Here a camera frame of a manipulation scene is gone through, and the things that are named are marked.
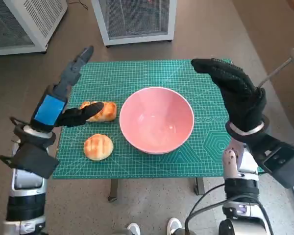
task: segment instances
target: white cabinet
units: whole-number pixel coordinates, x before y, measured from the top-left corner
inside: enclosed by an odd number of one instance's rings
[[[0,0],[0,55],[46,51],[66,0]]]
[[[92,0],[105,46],[173,40],[177,0]]]

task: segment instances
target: pink bowl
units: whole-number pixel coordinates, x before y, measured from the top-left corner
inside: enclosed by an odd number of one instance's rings
[[[132,94],[120,111],[126,140],[149,154],[168,153],[181,146],[194,128],[194,113],[179,93],[149,87]]]

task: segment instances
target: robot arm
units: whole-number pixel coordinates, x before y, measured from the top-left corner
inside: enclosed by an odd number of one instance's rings
[[[263,88],[254,87],[243,70],[217,59],[194,59],[196,72],[207,73],[219,87],[232,137],[222,156],[226,220],[219,235],[273,235],[267,213],[258,202],[258,166],[286,188],[294,186],[294,147],[266,133],[269,120]]]
[[[37,105],[30,123],[11,118],[14,134],[20,139],[13,146],[12,157],[0,159],[13,169],[4,235],[43,235],[47,179],[58,165],[58,160],[49,156],[48,146],[55,141],[52,132],[56,126],[83,125],[88,118],[103,108],[98,102],[84,109],[65,109],[68,101],[68,86],[80,78],[79,71],[93,54],[88,47],[70,62],[56,85],[49,85]]]

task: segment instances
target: bread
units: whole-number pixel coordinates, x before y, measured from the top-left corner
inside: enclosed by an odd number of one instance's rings
[[[95,134],[89,137],[84,143],[86,157],[93,161],[103,160],[112,153],[113,143],[105,135]]]
[[[97,101],[84,101],[80,109],[87,105],[97,103]],[[114,102],[103,102],[103,109],[87,121],[113,121],[117,116],[117,105]]]

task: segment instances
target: black robotic glove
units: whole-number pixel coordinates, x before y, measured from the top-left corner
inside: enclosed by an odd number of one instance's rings
[[[265,89],[255,87],[244,71],[218,59],[193,59],[197,73],[207,73],[219,87],[230,121],[247,132],[262,121],[266,105]]]
[[[96,115],[103,109],[103,103],[97,102],[91,105],[84,107],[83,109],[72,108],[67,109],[62,113],[55,124],[55,127],[58,126],[80,126],[86,123],[86,120],[90,117]]]

